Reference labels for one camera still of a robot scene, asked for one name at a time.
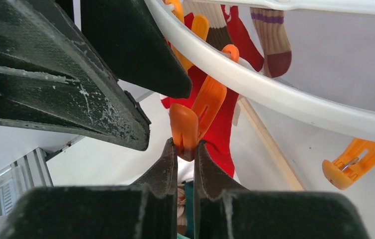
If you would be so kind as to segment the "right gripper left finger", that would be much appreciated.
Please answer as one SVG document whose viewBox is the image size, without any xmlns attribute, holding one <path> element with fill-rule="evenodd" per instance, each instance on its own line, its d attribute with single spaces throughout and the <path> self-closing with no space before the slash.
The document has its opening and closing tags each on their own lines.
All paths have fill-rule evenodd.
<svg viewBox="0 0 375 239">
<path fill-rule="evenodd" d="M 175 239 L 177 151 L 127 186 L 38 187 L 6 219 L 1 239 Z"/>
</svg>

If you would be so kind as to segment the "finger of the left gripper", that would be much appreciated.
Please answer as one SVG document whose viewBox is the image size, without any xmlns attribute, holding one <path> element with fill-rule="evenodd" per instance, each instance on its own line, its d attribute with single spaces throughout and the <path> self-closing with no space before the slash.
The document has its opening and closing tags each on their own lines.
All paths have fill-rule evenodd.
<svg viewBox="0 0 375 239">
<path fill-rule="evenodd" d="M 146 150 L 149 120 L 53 0 L 0 0 L 0 126 Z"/>
<path fill-rule="evenodd" d="M 82 33 L 120 80 L 172 98 L 192 82 L 143 0 L 81 1 Z"/>
</svg>

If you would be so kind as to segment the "orange clothes peg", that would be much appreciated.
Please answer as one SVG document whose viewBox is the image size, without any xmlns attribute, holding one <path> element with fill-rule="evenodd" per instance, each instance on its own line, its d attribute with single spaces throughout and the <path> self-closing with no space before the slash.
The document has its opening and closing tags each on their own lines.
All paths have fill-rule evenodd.
<svg viewBox="0 0 375 239">
<path fill-rule="evenodd" d="M 219 112 L 227 90 L 226 86 L 206 74 L 190 108 L 178 103 L 171 104 L 169 113 L 172 138 L 182 159 L 194 159 L 196 146 Z"/>
</svg>

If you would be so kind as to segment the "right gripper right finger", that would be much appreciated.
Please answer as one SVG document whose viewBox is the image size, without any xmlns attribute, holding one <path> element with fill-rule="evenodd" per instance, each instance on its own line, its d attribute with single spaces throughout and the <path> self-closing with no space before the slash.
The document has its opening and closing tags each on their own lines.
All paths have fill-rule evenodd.
<svg viewBox="0 0 375 239">
<path fill-rule="evenodd" d="M 197 239 L 367 239 L 356 207 L 328 192 L 251 191 L 226 174 L 200 141 L 194 160 Z"/>
</svg>

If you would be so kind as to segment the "white round clip hanger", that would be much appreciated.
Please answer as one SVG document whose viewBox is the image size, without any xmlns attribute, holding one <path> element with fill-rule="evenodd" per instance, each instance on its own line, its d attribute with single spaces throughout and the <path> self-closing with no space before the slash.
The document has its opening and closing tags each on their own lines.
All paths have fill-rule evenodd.
<svg viewBox="0 0 375 239">
<path fill-rule="evenodd" d="M 160 31 L 178 51 L 225 86 L 293 119 L 375 141 L 375 112 L 319 98 L 260 75 L 228 59 L 194 35 L 162 1 L 145 3 Z"/>
</svg>

